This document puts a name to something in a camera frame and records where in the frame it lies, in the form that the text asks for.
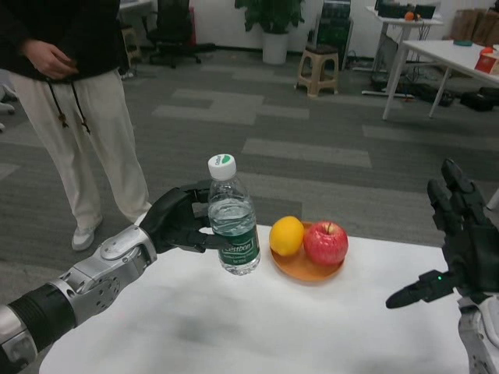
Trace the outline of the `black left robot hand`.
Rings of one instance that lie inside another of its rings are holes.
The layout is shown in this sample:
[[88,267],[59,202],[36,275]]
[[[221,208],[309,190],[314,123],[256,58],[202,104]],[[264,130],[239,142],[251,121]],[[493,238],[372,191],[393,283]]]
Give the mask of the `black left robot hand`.
[[150,237],[156,253],[176,247],[198,253],[228,248],[222,236],[201,231],[211,225],[207,213],[210,187],[210,180],[176,187],[152,204],[140,228]]

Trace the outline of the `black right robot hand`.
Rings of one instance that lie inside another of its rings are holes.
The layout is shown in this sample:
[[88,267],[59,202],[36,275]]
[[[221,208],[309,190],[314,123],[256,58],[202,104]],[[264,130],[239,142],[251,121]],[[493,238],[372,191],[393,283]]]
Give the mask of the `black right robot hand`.
[[446,272],[431,270],[391,295],[385,305],[396,309],[432,302],[453,291],[480,301],[498,292],[498,228],[484,213],[486,204],[477,184],[447,158],[441,166],[446,188],[428,181],[426,190],[434,209],[437,230],[444,232],[441,247]]

